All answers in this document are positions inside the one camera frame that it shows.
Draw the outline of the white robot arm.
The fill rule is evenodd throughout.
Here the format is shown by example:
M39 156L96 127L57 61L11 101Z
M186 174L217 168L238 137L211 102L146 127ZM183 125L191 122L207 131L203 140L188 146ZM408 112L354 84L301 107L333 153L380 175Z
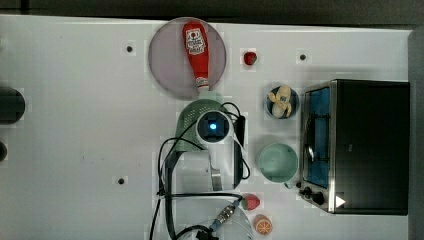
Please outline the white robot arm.
M172 200L182 197L222 196L235 189L249 170L244 149L246 118L220 110L201 114L189 129L194 134L192 150L176 150L167 158L165 210L172 240L190 232L177 233L173 223Z

